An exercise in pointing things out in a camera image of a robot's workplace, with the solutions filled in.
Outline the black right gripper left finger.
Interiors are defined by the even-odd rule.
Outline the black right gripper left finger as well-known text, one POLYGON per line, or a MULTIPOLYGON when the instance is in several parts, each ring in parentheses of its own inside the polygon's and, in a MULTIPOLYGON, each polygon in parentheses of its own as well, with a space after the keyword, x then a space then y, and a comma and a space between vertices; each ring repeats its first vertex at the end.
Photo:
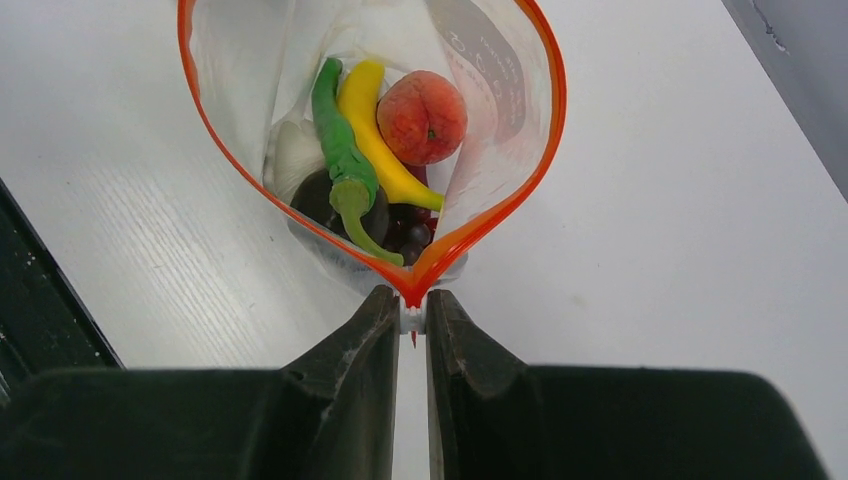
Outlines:
POLYGON ((399 303, 381 285, 283 369, 280 478, 390 478, 398 356, 399 303))

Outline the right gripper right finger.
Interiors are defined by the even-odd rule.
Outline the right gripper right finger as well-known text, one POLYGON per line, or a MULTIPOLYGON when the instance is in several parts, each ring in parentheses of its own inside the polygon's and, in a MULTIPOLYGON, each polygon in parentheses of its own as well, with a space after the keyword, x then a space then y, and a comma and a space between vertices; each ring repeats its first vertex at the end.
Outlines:
POLYGON ((526 364, 448 290, 428 293, 425 336, 430 477, 517 478, 522 448, 508 410, 526 364))

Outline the orange toy peach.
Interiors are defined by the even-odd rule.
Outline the orange toy peach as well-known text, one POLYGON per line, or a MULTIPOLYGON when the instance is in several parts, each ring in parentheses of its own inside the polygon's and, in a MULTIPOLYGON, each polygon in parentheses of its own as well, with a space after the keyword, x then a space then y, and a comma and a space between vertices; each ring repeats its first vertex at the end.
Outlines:
POLYGON ((465 139, 468 114, 463 96, 445 77, 413 71, 382 96, 377 126, 402 163, 427 166, 453 155, 465 139))

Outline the yellow toy banana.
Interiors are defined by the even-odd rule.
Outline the yellow toy banana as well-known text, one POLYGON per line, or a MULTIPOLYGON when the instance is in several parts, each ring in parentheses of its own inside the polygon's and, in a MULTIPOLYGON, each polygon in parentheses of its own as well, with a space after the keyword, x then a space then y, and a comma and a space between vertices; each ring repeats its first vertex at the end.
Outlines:
MULTIPOLYGON (((337 94, 337 107, 351 125, 356 146, 373 166, 379 185, 390 202, 410 197, 414 179, 383 140, 377 125, 377 104, 385 67, 373 60, 357 63, 343 79, 337 94)), ((444 195, 438 193, 440 212, 444 195)))

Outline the clear zip top bag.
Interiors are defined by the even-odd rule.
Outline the clear zip top bag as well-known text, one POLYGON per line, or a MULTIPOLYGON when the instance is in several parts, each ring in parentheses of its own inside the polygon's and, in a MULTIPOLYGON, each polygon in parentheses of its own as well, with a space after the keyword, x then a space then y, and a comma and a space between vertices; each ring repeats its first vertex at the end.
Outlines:
POLYGON ((547 173, 566 76, 534 1, 181 1, 224 156, 326 270, 410 307, 547 173))

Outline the purple toy grape bunch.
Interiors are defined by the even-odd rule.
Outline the purple toy grape bunch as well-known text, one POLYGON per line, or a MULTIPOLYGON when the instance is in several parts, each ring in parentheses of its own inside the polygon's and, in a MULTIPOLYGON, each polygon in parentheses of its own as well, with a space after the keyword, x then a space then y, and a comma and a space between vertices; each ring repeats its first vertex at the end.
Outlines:
POLYGON ((439 209, 439 194, 429 188, 425 167, 406 164, 403 167, 414 179, 410 197, 405 201, 390 202, 380 189, 375 204, 381 229, 377 243, 389 252, 401 255, 404 265, 411 266, 433 240, 436 225, 433 212, 439 209))

